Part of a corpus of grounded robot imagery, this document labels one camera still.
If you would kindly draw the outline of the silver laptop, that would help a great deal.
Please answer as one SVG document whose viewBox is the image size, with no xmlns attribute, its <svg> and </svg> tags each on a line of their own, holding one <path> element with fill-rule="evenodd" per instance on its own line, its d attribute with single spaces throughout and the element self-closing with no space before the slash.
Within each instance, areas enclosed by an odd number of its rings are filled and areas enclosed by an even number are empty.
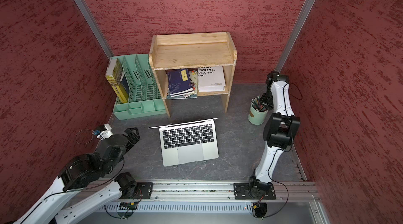
<svg viewBox="0 0 403 224">
<path fill-rule="evenodd" d="M 212 118 L 157 126 L 163 166 L 177 166 L 219 158 L 215 120 Z"/>
</svg>

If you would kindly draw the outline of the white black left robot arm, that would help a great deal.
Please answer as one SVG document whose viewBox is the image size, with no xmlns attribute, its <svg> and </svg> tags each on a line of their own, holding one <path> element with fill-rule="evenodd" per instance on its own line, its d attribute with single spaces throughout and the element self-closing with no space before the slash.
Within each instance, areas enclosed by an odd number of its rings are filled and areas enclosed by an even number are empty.
<svg viewBox="0 0 403 224">
<path fill-rule="evenodd" d="M 93 132 L 99 139 L 96 150 L 74 157 L 61 170 L 42 197 L 25 213 L 17 224 L 77 224 L 100 207 L 118 199 L 140 202 L 144 191 L 129 172 L 118 172 L 100 190 L 67 207 L 68 202 L 88 188 L 89 184 L 111 174 L 124 155 L 140 140 L 136 127 L 123 134 L 113 134 L 108 124 Z"/>
</svg>

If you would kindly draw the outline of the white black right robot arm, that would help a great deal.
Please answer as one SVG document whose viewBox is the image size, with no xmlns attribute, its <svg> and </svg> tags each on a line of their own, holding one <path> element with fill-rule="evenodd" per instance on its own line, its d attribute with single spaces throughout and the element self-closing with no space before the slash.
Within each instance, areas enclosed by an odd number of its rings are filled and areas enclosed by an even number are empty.
<svg viewBox="0 0 403 224">
<path fill-rule="evenodd" d="M 290 102 L 289 87 L 291 82 L 287 75 L 272 71 L 266 79 L 267 91 L 252 102 L 256 112 L 272 114 L 263 130 L 266 145 L 258 167 L 249 179 L 249 190 L 257 195 L 268 194 L 272 187 L 272 175 L 282 153 L 292 149 L 294 138 L 301 124 Z"/>
</svg>

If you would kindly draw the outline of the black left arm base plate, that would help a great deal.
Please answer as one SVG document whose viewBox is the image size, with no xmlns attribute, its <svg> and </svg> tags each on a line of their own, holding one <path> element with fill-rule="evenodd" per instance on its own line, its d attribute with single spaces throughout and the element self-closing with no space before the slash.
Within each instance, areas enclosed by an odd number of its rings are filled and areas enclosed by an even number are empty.
<svg viewBox="0 0 403 224">
<path fill-rule="evenodd" d="M 153 192 L 153 186 L 154 184 L 149 182 L 137 183 L 134 199 L 137 201 L 150 199 Z"/>
</svg>

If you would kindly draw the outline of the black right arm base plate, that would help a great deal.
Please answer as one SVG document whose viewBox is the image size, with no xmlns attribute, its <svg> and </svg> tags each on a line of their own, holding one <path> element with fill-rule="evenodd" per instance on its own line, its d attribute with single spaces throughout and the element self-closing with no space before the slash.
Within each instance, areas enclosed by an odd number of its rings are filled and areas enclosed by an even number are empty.
<svg viewBox="0 0 403 224">
<path fill-rule="evenodd" d="M 276 193 L 272 183 L 233 183 L 236 200 L 275 200 Z"/>
</svg>

